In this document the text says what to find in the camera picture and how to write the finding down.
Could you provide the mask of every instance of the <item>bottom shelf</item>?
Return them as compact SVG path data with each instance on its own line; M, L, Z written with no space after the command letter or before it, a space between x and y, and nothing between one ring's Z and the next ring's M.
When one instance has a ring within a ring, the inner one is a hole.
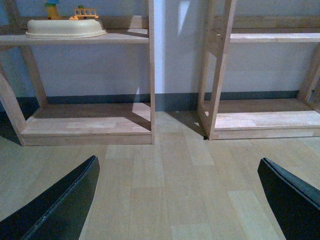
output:
M222 100L213 132L213 139L312 136L320 136L320 114L297 99Z
M26 123L26 146L152 143L148 103L48 104Z

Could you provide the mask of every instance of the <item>wooden shelf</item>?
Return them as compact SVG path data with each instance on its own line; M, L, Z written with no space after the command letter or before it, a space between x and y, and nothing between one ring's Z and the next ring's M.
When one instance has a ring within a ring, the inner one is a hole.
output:
M59 45L59 44L148 44L147 29L108 29L102 36L85 38L30 38L25 31L16 34L0 35L0 45Z
M149 103L48 104L26 121L21 137L27 145L81 144L85 139L90 144L151 144L151 108Z
M211 33L220 41L220 30ZM320 28L233 28L230 43L318 43Z
M215 139L307 136L320 136L320 114L297 99L220 101Z

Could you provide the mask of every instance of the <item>orange toy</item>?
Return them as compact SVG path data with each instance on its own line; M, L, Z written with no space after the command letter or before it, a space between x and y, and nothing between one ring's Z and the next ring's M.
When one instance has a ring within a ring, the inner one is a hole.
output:
M74 16L71 16L69 20L83 20L87 18L98 19L97 10L95 8L75 8Z

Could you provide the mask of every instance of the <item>shelf board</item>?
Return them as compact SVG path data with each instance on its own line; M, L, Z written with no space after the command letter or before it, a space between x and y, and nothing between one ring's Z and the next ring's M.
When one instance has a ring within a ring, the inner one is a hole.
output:
M0 45L148 44L147 29L107 29L107 34L84 38L30 38L25 31L0 35Z
M220 40L220 29L212 31ZM231 43L318 43L320 28L233 28Z
M151 135L151 110L148 103L48 104L26 123L26 138Z
M280 129L318 129L320 134L320 114L297 99L220 101L215 133Z

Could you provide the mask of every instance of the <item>white wall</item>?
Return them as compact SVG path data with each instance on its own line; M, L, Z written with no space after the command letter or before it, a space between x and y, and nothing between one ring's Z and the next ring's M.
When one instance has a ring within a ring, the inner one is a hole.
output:
M22 16L46 15L44 0L16 2ZM78 4L81 2L60 0L58 9L62 15L71 16ZM146 15L148 12L147 0L87 0L84 4L97 8L99 15ZM207 0L155 0L157 94L198 91L207 4ZM238 0L236 15L320 15L320 4L319 0ZM3 14L0 19L3 25ZM314 43L232 44L223 91L298 90L315 46ZM148 92L146 46L55 45L32 49L48 96ZM10 69L17 96L33 96L17 50L1 56L0 61ZM208 92L213 72L212 67Z

